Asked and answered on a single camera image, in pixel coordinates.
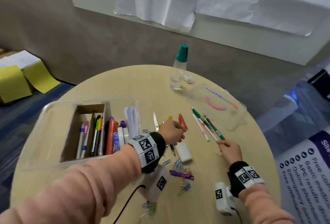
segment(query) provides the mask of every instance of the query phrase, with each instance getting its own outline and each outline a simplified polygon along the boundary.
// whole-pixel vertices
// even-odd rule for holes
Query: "pink curved strip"
[[[209,97],[206,97],[206,102],[208,103],[208,105],[210,105],[211,107],[213,107],[217,110],[226,110],[225,107],[217,107],[216,105],[212,104]]]

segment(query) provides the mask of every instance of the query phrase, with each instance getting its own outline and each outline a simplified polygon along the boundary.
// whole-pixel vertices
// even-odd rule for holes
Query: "whiteboard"
[[[173,31],[161,24],[143,21],[135,16],[115,14],[113,12],[114,0],[72,1],[74,6],[79,8]],[[182,34],[305,65],[330,41],[330,17],[311,35],[303,37],[237,21],[196,14],[191,31]]]

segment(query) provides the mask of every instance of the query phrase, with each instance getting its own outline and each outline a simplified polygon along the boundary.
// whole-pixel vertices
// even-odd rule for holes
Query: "black wristband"
[[[237,178],[235,173],[239,170],[241,170],[243,167],[247,167],[248,164],[244,161],[237,161],[234,162],[230,167],[229,167],[229,172],[228,172],[228,177],[230,181],[230,192],[231,194],[238,198],[238,194],[245,189],[245,186],[240,182],[240,180]]]
[[[157,144],[159,158],[154,160],[150,164],[146,165],[144,168],[142,168],[142,173],[152,173],[155,171],[155,169],[158,165],[158,162],[159,162],[160,158],[163,156],[163,154],[165,152],[165,148],[166,148],[165,140],[160,133],[151,132],[150,135],[153,138],[153,140],[155,141],[155,143]]]

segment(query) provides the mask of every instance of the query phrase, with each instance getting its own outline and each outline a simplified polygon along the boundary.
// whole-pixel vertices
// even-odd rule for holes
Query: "scissor blade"
[[[158,132],[159,126],[158,126],[158,120],[157,120],[155,112],[153,113],[153,122],[155,124],[156,132]]]

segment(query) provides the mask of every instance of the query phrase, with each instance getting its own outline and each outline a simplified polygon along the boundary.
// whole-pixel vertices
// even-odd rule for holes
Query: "green bottle cap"
[[[188,57],[188,45],[182,44],[179,54],[177,56],[177,61],[178,62],[187,62],[187,57]]]

